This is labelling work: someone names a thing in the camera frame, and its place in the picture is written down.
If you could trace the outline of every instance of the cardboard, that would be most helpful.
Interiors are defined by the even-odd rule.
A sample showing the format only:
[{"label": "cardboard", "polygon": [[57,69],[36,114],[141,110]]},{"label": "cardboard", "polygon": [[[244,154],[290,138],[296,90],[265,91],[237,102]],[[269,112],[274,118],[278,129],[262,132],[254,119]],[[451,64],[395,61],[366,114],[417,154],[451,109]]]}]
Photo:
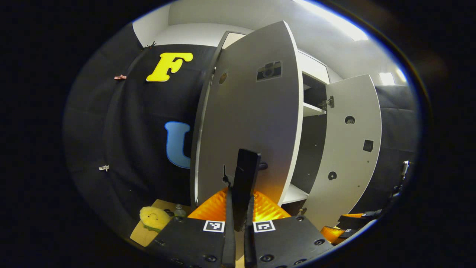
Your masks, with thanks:
[{"label": "cardboard", "polygon": [[[176,210],[175,205],[175,203],[157,199],[151,206],[158,207],[160,209],[170,209],[170,211],[173,212],[174,210]],[[182,209],[185,210],[187,216],[190,214],[191,207],[182,205]],[[130,239],[134,240],[139,245],[146,247],[152,242],[152,240],[154,240],[157,234],[158,233],[156,231],[150,231],[147,228],[144,228],[144,224],[139,221],[134,230],[132,231]]]}]

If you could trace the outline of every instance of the cabinet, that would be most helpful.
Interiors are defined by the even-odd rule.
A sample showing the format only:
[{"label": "cabinet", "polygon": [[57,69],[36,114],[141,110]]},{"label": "cabinet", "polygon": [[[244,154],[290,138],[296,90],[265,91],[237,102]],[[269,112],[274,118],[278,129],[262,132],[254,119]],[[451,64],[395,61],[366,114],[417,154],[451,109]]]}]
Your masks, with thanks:
[{"label": "cabinet", "polygon": [[[332,225],[358,201],[377,162],[381,119],[370,76],[329,84],[326,67],[297,49],[284,21],[229,38],[197,112],[192,200],[199,206],[225,187],[223,166],[233,181],[245,148],[268,164],[256,190],[278,205],[305,200],[317,228]],[[334,107],[319,108],[330,96]]]}]

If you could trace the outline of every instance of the orange object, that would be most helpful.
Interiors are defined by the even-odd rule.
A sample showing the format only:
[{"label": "orange object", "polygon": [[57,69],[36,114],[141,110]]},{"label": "orange object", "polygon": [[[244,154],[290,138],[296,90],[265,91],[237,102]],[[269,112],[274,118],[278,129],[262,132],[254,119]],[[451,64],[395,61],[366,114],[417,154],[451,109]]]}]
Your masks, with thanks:
[{"label": "orange object", "polygon": [[324,236],[324,238],[332,244],[339,244],[340,242],[344,241],[342,238],[339,239],[339,236],[341,236],[344,232],[345,230],[332,228],[329,226],[324,226],[321,230],[321,234]]},{"label": "orange object", "polygon": [[227,192],[228,187],[212,195],[212,197],[190,213],[188,217],[199,220],[226,221]]},{"label": "orange object", "polygon": [[259,191],[254,192],[253,221],[277,220],[291,215]]},{"label": "orange object", "polygon": [[361,218],[364,213],[357,213],[357,214],[345,214],[343,216],[353,217],[353,218]]},{"label": "orange object", "polygon": [[[190,213],[188,217],[201,220],[226,221],[227,191],[228,188],[226,187],[214,194]],[[267,221],[291,217],[290,214],[271,201],[271,199],[263,193],[255,191],[254,196],[253,221]]]}]

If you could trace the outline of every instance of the ceiling light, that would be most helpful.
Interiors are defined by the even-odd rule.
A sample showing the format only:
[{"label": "ceiling light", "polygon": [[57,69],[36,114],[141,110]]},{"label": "ceiling light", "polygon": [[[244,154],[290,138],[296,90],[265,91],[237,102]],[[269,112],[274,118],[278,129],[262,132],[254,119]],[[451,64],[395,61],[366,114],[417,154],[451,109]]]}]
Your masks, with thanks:
[{"label": "ceiling light", "polygon": [[406,81],[407,81],[407,78],[406,78],[405,75],[403,74],[402,70],[400,70],[399,68],[397,68],[397,74],[398,74],[398,76],[400,77],[400,79],[401,79],[403,82],[406,82]]},{"label": "ceiling light", "polygon": [[313,3],[306,2],[304,0],[293,0],[293,1],[302,5],[310,12],[324,18],[325,20],[327,20],[328,22],[330,22],[331,24],[339,28],[341,31],[343,31],[345,34],[347,34],[354,41],[368,40],[367,35],[361,29],[359,29],[354,24],[348,22],[347,20],[335,15],[334,13],[327,11],[319,6],[316,6]]},{"label": "ceiling light", "polygon": [[382,80],[383,85],[395,84],[395,80],[393,80],[393,75],[391,72],[381,72],[378,75],[380,75],[380,80]]}]

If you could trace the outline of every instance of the door hinge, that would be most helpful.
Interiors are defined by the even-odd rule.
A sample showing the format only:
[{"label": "door hinge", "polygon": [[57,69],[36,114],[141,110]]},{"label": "door hinge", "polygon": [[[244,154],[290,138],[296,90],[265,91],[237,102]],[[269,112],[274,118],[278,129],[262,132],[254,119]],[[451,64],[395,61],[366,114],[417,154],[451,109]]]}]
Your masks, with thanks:
[{"label": "door hinge", "polygon": [[323,101],[318,105],[318,107],[321,108],[322,110],[327,110],[327,106],[334,108],[334,96],[330,96],[330,98],[327,101]]}]

